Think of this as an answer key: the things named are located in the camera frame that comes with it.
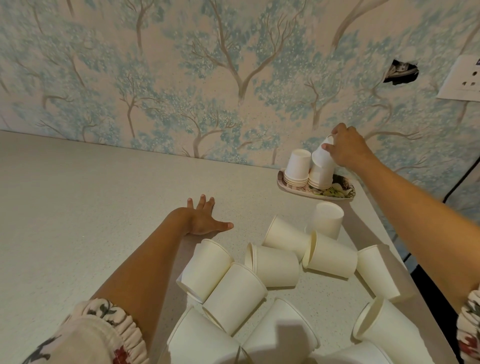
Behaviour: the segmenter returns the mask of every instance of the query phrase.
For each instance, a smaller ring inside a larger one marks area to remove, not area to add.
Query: wallpaper
[[[439,199],[480,155],[480,104],[435,98],[458,55],[480,54],[477,0],[0,0],[0,11],[3,130],[280,168],[343,121]],[[393,59],[416,64],[417,80],[383,83]]]

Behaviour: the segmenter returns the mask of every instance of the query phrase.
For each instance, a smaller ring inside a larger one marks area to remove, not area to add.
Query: floral sleeve
[[[468,295],[456,325],[460,356],[466,364],[480,364],[480,288]]]
[[[22,364],[148,364],[145,342],[131,316],[110,301],[76,305],[57,332]]]

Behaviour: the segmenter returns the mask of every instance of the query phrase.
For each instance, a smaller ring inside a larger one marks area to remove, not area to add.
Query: electrical outlet
[[[437,97],[480,102],[480,56],[458,57]]]

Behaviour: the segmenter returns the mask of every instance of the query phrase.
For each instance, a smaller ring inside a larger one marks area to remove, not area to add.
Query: white countertop
[[[2,361],[21,362],[188,197],[215,197],[214,217],[235,228],[214,239],[238,262],[247,243],[261,244],[275,214],[303,229],[318,200],[281,191],[276,175],[267,168],[0,132]],[[354,184],[355,199],[339,204],[348,232],[342,228],[339,241],[357,249],[378,242],[393,247],[360,184]],[[187,305],[174,281],[193,253],[192,240],[187,237],[180,247],[152,359]],[[276,296],[311,319],[321,340],[319,354],[352,345],[353,324],[372,300],[357,276],[342,280],[302,272],[295,289],[269,292],[235,335],[240,342]],[[417,324],[436,364],[456,363],[420,296],[397,306]]]

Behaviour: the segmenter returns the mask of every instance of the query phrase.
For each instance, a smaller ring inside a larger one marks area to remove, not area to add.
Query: floral tray
[[[319,190],[318,188],[310,186],[308,183],[300,187],[295,187],[286,183],[283,180],[284,170],[285,169],[282,169],[278,172],[276,182],[280,189],[286,192],[290,192],[291,194],[299,194],[301,196],[311,198],[335,201],[348,201],[353,200],[353,198],[355,197],[355,187],[353,187],[353,185],[346,177],[334,174],[332,187],[326,190]]]

